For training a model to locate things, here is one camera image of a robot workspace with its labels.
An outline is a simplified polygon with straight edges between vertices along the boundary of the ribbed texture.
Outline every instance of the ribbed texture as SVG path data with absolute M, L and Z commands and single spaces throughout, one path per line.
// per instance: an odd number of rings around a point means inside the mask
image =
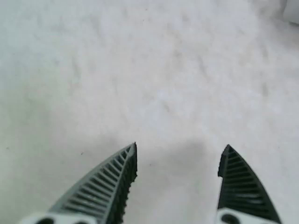
M 93 216 L 99 224 L 121 223 L 128 189 L 136 178 L 136 153 L 132 144 L 110 157 L 71 188 L 51 211 Z
M 230 208 L 280 223 L 259 179 L 230 145 L 221 156 L 218 176 L 223 177 L 218 208 Z

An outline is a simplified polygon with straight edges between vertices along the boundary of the white binding part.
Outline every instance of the white binding part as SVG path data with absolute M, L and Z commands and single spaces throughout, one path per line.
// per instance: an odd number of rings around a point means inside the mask
M 238 222 L 235 224 L 278 224 L 277 222 L 268 219 L 260 218 L 257 216 L 249 215 L 233 209 L 222 208 L 217 210 L 215 224 L 228 224 L 222 221 L 224 215 L 232 215 L 237 218 Z
M 54 212 L 34 213 L 22 219 L 18 224 L 97 224 L 92 216 L 80 214 L 59 214 Z

